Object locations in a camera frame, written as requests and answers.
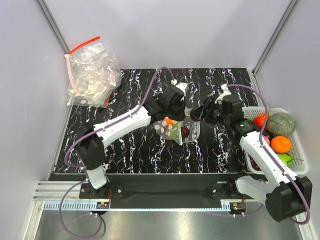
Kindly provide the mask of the clear spotted zip bag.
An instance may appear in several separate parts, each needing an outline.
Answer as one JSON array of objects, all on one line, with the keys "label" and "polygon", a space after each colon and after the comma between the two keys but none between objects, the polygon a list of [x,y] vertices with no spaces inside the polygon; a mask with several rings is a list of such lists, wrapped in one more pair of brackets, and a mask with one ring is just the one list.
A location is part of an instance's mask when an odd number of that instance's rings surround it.
[{"label": "clear spotted zip bag", "polygon": [[190,117],[191,108],[186,108],[185,113],[185,119],[182,121],[176,121],[181,122],[181,127],[188,128],[190,131],[190,134],[188,137],[182,137],[181,135],[181,128],[178,130],[178,136],[176,138],[169,138],[167,136],[168,132],[168,126],[163,126],[162,122],[163,120],[156,121],[152,124],[153,128],[155,129],[156,133],[162,137],[165,140],[175,141],[177,144],[182,145],[184,143],[194,142],[198,139],[200,135],[200,123],[198,121],[193,121]]}]

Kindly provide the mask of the dark plum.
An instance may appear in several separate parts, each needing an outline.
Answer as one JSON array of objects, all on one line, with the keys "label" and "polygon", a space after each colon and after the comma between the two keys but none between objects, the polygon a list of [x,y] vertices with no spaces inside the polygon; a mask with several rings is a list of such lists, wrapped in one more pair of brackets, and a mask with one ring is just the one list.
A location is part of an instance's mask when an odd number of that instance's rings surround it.
[{"label": "dark plum", "polygon": [[190,130],[187,127],[181,127],[181,136],[187,138],[190,135]]}]

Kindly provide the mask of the green starfruit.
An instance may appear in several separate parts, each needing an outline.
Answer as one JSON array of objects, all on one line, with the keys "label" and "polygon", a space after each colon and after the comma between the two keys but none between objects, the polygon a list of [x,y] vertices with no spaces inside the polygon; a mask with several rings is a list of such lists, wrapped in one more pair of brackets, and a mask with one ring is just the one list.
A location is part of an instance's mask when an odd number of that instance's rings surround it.
[{"label": "green starfruit", "polygon": [[179,135],[178,131],[181,128],[181,125],[182,123],[180,121],[173,124],[169,124],[167,136],[171,139],[176,138]]}]

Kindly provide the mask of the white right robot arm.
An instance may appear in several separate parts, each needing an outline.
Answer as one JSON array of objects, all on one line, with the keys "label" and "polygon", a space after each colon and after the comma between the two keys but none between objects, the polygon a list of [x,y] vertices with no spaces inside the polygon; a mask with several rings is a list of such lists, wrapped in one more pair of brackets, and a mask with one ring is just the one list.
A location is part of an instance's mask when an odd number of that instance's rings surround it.
[{"label": "white right robot arm", "polygon": [[244,175],[227,185],[228,195],[239,198],[247,195],[264,204],[269,215],[277,222],[305,213],[303,221],[294,223],[305,225],[310,221],[312,182],[308,177],[299,177],[288,168],[266,143],[263,132],[253,121],[244,117],[242,101],[235,95],[222,99],[207,98],[199,107],[190,111],[193,121],[207,124],[222,124],[228,135],[248,153],[267,179],[267,183]]}]

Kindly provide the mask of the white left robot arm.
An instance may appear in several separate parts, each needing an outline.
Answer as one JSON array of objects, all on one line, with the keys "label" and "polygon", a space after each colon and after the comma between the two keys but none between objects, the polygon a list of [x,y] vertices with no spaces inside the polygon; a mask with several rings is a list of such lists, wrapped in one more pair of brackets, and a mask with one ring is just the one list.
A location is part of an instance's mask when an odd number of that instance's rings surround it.
[{"label": "white left robot arm", "polygon": [[95,124],[80,138],[75,150],[86,170],[90,192],[97,198],[108,193],[103,169],[105,149],[114,141],[137,129],[147,127],[168,117],[174,121],[185,118],[187,83],[173,83],[163,93],[147,97],[141,105],[106,122]]}]

